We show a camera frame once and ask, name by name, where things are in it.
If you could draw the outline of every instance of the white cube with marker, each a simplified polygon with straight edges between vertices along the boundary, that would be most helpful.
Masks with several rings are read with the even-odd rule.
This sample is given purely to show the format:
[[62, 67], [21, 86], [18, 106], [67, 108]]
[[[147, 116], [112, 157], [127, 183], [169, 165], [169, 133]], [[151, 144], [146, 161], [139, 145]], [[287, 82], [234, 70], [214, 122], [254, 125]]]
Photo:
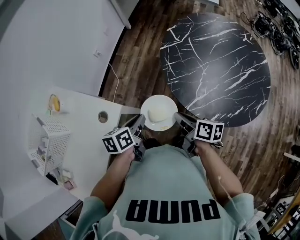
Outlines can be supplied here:
[[128, 127], [117, 128], [102, 137], [102, 141], [108, 153], [122, 153], [131, 146], [135, 141]]
[[221, 141], [224, 130], [224, 123], [211, 120], [197, 120], [194, 138], [216, 143]]

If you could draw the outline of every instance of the white plate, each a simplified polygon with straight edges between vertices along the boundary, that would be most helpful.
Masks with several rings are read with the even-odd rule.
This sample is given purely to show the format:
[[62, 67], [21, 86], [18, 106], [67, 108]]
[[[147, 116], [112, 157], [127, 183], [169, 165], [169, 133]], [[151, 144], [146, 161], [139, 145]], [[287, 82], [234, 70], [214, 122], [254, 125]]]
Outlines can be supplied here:
[[[153, 123], [149, 119], [148, 110], [157, 106], [159, 106], [159, 108], [165, 109], [166, 114], [169, 117], [164, 121]], [[165, 131], [174, 125], [174, 123], [176, 122], [174, 113], [176, 112], [178, 112], [176, 104], [172, 99], [165, 95], [154, 95], [148, 98], [141, 107], [141, 114], [144, 114], [146, 118], [146, 127], [158, 132]]]

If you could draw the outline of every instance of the hand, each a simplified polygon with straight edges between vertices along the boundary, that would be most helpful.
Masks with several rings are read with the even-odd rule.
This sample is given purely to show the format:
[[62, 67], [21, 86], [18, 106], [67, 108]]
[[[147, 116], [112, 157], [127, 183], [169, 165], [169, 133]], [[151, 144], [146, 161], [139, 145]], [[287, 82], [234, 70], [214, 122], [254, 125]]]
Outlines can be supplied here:
[[196, 154], [200, 154], [202, 151], [211, 148], [210, 143], [209, 142], [204, 142], [204, 141], [200, 141], [200, 140], [195, 140], [195, 153]]
[[112, 162], [110, 167], [107, 170], [106, 174], [113, 176], [114, 178], [122, 178], [125, 179], [131, 162], [135, 158], [135, 154], [133, 153], [134, 147], [127, 149], [125, 152], [119, 154], [116, 159]]

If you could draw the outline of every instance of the black marble table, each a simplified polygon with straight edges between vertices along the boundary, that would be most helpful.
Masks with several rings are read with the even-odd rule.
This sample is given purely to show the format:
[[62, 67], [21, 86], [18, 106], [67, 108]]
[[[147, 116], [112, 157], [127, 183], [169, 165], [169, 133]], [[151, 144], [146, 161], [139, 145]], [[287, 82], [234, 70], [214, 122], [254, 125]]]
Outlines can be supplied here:
[[267, 60], [237, 22], [217, 14], [191, 14], [167, 30], [160, 49], [169, 88], [195, 116], [237, 127], [266, 106]]

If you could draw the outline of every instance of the white wire basket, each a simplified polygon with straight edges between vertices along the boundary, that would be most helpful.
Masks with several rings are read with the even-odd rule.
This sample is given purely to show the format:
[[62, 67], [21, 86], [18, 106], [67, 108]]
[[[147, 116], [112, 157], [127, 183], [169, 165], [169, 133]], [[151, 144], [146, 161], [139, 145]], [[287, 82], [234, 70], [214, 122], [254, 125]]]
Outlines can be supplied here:
[[70, 136], [55, 117], [32, 115], [27, 154], [41, 175], [62, 165]]

